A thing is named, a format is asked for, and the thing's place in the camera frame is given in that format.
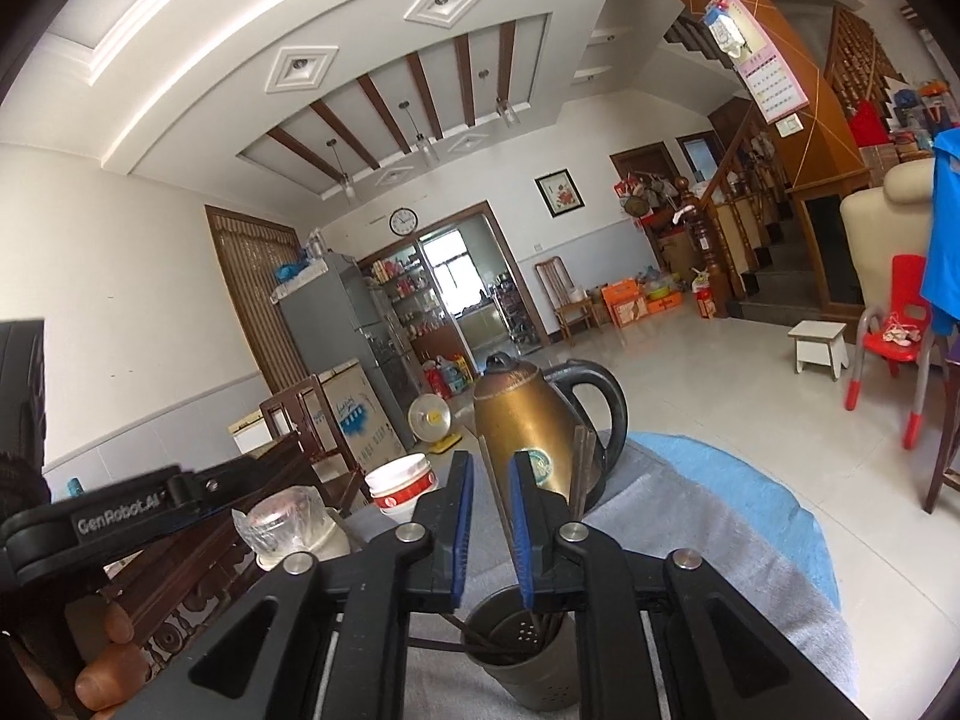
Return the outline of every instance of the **framed picture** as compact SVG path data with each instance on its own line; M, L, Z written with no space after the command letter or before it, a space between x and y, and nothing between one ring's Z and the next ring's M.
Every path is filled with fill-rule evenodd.
M536 180L536 186L544 196L544 202L550 209L550 214L554 217L584 207L583 198L566 170L541 175Z

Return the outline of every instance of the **ceiling beam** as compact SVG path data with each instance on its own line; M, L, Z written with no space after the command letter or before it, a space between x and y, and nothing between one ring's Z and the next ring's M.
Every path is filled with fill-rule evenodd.
M419 92L421 101L424 103L426 118L430 122L430 129L433 130L433 137L438 141L442 141L443 127L440 127L440 118L437 116L437 106L433 104L433 97L430 95L430 86L426 82L424 63L421 62L418 53L408 53L407 67L410 68L411 76L414 76L416 90Z
M323 119L329 125L330 129L336 132L343 139L344 143L352 148L357 153L357 156L366 162L372 170L378 170L380 168L380 162L377 162L376 159L373 158L373 155L367 151L366 146L360 143L357 136L350 132L347 124L341 122L340 117L331 111L323 100L315 100L313 103L310 103L310 107L313 108L314 113Z
M365 73L357 79L357 83L360 84L360 88L363 89L367 100L371 102L371 105L376 108L376 112L380 114L380 118L383 119L383 124L387 125L390 134L394 137L394 140L397 141L397 146L400 146L404 154L409 154L410 144L407 143L407 139L403 137L403 132L400 130L397 120L394 119L394 115L390 112L390 108L387 108L387 103L384 103L376 86L373 85L373 79L369 74Z
M457 53L457 69L460 71L460 96L464 100L464 119L467 127L477 123L473 112L473 71L470 69L470 36L459 35L453 39L453 50Z
M514 42L517 39L517 22L500 25L500 61L496 66L496 95L507 103L510 100L510 73L514 69Z
M270 130L267 135L273 138L280 146L289 148L290 151L293 151L296 156L299 156L301 159L305 159L313 167L318 167L320 170L325 172L330 178L336 181L338 184L344 180L344 175L342 172L333 167L330 162L323 159L322 156L318 156L313 151L310 151L307 146L304 146L303 143L298 141L293 135L287 132L285 129L280 129L279 127L274 127Z

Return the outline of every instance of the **utensil holder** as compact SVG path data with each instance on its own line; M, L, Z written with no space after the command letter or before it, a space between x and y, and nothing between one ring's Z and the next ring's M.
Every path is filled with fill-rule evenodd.
M477 605L467 618L467 625L505 649L524 649L536 644L536 628L529 611L523 608L520 588L516 585L496 592ZM461 635L461 643L473 642ZM526 661L477 652L467 657L527 709L555 712L572 707L580 700L577 638L569 615L563 615L554 640Z

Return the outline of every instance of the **gray refrigerator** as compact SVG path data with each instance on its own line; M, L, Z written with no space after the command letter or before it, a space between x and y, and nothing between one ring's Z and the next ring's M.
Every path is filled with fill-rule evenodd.
M368 286L356 261L329 251L328 272L280 298L304 365L312 373L357 358L408 450L416 443L407 409L427 391L409 338L380 288Z

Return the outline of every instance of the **blue cloth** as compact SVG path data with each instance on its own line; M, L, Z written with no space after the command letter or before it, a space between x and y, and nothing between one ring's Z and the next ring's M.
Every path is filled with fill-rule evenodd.
M689 437L660 433L630 433L629 437L734 509L840 608L827 540L819 522L800 507L790 490L741 459Z
M933 307L933 332L952 333L960 317L960 129L933 142L933 228L920 294Z

